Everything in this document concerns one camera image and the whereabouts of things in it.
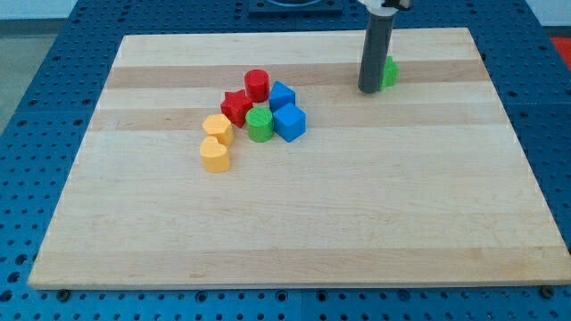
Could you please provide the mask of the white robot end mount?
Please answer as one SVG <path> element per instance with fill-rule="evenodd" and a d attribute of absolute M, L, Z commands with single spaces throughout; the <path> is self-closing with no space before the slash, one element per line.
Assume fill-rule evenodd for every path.
<path fill-rule="evenodd" d="M 413 0 L 358 0 L 369 13 L 376 16 L 393 16 L 398 11 L 408 11 Z"/>

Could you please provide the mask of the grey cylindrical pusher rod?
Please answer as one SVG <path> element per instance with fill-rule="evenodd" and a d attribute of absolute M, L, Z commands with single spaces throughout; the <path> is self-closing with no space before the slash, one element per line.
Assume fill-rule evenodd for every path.
<path fill-rule="evenodd" d="M 358 81 L 364 94 L 374 94 L 381 88 L 393 24 L 394 15 L 368 16 Z"/>

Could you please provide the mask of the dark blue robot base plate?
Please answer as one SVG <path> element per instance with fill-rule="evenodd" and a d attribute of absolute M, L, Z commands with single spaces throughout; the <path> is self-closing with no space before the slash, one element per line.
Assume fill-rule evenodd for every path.
<path fill-rule="evenodd" d="M 343 12 L 342 0 L 247 0 L 250 17 L 271 14 L 333 13 Z"/>

